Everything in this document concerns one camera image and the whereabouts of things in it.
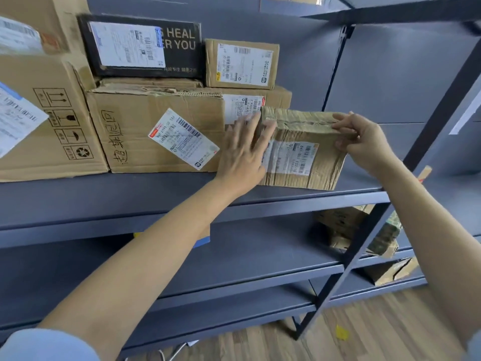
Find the forearm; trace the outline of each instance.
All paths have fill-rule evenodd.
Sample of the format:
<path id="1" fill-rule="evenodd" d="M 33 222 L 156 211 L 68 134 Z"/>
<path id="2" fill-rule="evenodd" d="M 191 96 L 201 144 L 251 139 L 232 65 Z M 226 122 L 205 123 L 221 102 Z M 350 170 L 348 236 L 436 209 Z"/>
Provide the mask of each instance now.
<path id="1" fill-rule="evenodd" d="M 200 233 L 232 200 L 218 180 L 208 183 L 93 272 L 40 327 L 76 335 L 102 359 L 114 359 Z"/>
<path id="2" fill-rule="evenodd" d="M 481 244 L 400 161 L 379 175 L 416 257 L 463 342 L 481 328 Z"/>

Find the shipping label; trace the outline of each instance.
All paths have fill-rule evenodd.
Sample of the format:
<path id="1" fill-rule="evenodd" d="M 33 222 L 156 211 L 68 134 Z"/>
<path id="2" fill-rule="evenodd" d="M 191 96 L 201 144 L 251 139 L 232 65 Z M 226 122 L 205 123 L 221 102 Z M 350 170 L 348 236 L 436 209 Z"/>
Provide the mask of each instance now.
<path id="1" fill-rule="evenodd" d="M 271 140 L 262 158 L 267 172 L 309 176 L 318 143 Z"/>
<path id="2" fill-rule="evenodd" d="M 158 26 L 89 22 L 100 63 L 113 67 L 165 67 Z"/>
<path id="3" fill-rule="evenodd" d="M 267 86 L 273 54 L 272 50 L 219 44 L 216 79 L 220 82 Z"/>
<path id="4" fill-rule="evenodd" d="M 234 124 L 241 116 L 255 113 L 261 110 L 266 103 L 264 96 L 244 96 L 223 94 L 225 102 L 224 123 Z"/>
<path id="5" fill-rule="evenodd" d="M 49 115 L 0 82 L 0 158 Z"/>
<path id="6" fill-rule="evenodd" d="M 217 145 L 171 108 L 162 115 L 149 137 L 196 170 L 201 170 L 219 151 Z"/>
<path id="7" fill-rule="evenodd" d="M 0 16 L 0 54 L 44 54 L 40 33 L 31 26 Z"/>

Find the recycling symbol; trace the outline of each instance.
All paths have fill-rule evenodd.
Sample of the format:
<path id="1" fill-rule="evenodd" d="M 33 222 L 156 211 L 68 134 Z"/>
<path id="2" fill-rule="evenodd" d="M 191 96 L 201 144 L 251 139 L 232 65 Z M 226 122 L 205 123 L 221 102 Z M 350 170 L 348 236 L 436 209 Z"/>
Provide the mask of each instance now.
<path id="1" fill-rule="evenodd" d="M 77 148 L 75 152 L 77 153 L 78 156 L 83 158 L 90 156 L 90 151 L 84 147 Z"/>

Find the wooden floor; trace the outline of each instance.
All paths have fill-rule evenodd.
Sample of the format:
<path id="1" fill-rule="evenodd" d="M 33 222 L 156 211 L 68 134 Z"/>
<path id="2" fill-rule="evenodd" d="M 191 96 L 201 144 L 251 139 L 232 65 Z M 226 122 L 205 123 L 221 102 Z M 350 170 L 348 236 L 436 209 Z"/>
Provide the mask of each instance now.
<path id="1" fill-rule="evenodd" d="M 337 325 L 347 340 L 336 337 Z M 175 361 L 451 361 L 464 353 L 427 286 L 327 309 L 301 341 L 290 329 L 285 320 L 222 334 L 185 347 Z M 171 351 L 164 350 L 167 359 Z M 161 358 L 152 352 L 134 360 Z"/>

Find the black box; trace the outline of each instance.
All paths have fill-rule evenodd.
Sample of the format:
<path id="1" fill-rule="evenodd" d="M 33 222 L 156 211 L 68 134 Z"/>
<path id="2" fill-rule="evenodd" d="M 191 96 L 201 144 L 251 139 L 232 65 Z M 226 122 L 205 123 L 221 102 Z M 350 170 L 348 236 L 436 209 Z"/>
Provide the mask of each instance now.
<path id="1" fill-rule="evenodd" d="M 98 76 L 203 77 L 198 23 L 89 14 L 78 22 Z"/>

